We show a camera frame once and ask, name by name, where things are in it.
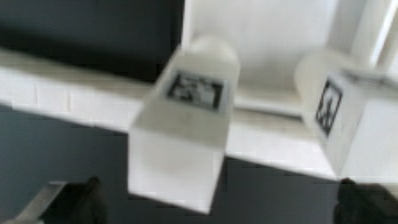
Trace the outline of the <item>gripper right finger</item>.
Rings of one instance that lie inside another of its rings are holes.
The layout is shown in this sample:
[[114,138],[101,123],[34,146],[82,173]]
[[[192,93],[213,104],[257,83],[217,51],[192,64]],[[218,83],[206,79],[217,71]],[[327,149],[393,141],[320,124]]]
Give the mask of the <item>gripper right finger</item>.
[[380,184],[341,180],[336,224],[398,224],[398,199]]

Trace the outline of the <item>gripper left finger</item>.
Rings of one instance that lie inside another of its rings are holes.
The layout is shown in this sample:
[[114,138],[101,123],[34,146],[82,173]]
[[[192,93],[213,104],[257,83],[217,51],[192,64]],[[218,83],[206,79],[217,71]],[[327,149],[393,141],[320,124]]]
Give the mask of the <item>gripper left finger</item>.
[[11,224],[106,224],[99,178],[82,183],[50,182]]

